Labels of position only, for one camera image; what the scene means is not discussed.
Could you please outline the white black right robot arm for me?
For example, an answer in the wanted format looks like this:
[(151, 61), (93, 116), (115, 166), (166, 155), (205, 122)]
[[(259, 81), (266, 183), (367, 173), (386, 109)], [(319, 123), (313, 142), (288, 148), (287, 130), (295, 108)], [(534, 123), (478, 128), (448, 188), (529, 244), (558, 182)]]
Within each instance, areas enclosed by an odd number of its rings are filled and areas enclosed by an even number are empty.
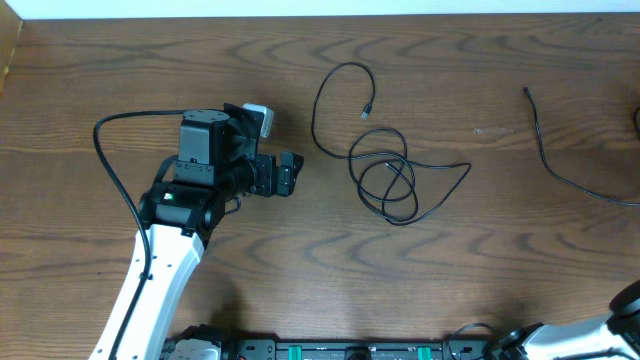
[(618, 293), (609, 312), (565, 325), (537, 323), (501, 337), (487, 352), (494, 360), (639, 360), (639, 283)]

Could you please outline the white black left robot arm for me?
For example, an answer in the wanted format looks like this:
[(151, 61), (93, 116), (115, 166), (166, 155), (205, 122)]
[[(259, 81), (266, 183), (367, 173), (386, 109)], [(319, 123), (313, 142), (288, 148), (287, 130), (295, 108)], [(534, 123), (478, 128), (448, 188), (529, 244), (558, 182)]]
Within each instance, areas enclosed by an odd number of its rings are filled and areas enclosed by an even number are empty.
[(123, 286), (94, 359), (157, 359), (180, 297), (201, 262), (214, 229), (230, 215), (226, 205), (246, 194), (287, 197), (294, 191), (302, 156), (261, 154), (274, 113), (263, 105), (179, 111), (179, 150), (159, 166), (151, 187), (133, 202), (109, 164), (100, 130), (93, 129), (97, 156), (122, 195), (138, 228)]

